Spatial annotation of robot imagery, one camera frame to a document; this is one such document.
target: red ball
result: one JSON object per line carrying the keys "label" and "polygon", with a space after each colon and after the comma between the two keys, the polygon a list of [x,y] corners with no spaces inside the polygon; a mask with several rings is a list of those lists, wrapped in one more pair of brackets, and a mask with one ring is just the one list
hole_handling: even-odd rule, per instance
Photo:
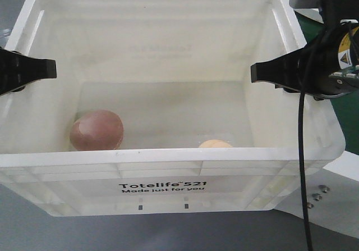
{"label": "red ball", "polygon": [[123,125],[114,112],[100,109],[79,118],[72,126],[70,142],[79,151],[114,150],[123,139]]}

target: black cable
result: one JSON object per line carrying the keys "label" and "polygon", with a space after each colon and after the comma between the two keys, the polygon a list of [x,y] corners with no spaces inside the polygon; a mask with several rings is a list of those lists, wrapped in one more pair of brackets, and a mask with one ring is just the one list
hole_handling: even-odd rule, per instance
{"label": "black cable", "polygon": [[304,143],[303,143],[303,113],[304,113],[304,98],[307,88],[308,78],[311,70],[311,66],[315,57],[315,53],[319,47],[321,40],[323,39],[325,29],[321,31],[318,35],[313,49],[309,55],[308,62],[305,67],[304,77],[302,81],[301,94],[299,97],[299,106],[298,106],[298,154],[299,154],[299,171],[301,178],[301,195],[302,195],[302,210],[303,210],[303,221],[304,229],[307,241],[308,251],[313,251],[312,238],[310,233],[309,226],[309,215],[308,215],[308,201],[307,201],[307,190],[306,190],[306,180],[305,180],[305,167],[304,167]]}

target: metal screw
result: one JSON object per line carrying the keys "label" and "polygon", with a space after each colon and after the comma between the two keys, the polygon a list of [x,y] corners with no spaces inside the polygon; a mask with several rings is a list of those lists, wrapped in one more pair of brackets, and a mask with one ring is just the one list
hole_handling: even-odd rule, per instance
{"label": "metal screw", "polygon": [[315,201],[320,201],[321,199],[323,199],[323,197],[318,194],[318,193],[315,193],[315,194],[312,194],[312,197],[314,198]]}
{"label": "metal screw", "polygon": [[330,188],[326,185],[320,185],[318,187],[319,187],[320,191],[322,191],[323,193],[327,193],[330,191]]}

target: storage container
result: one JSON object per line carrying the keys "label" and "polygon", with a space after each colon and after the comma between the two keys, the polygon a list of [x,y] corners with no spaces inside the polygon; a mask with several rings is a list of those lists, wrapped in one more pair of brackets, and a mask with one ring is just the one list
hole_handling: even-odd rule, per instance
{"label": "storage container", "polygon": [[[6,49],[58,78],[0,97],[1,183],[54,216],[272,209],[299,186],[298,94],[250,66],[303,45],[288,0],[26,0]],[[94,109],[119,150],[71,148]],[[329,101],[307,97],[304,141],[307,174],[343,152]]]}

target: bin floor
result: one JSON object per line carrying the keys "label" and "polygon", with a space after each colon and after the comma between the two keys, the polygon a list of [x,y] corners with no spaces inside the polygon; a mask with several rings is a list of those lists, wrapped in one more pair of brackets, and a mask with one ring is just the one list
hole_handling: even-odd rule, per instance
{"label": "bin floor", "polygon": [[254,146],[241,82],[84,83],[76,118],[95,109],[120,115],[120,149]]}

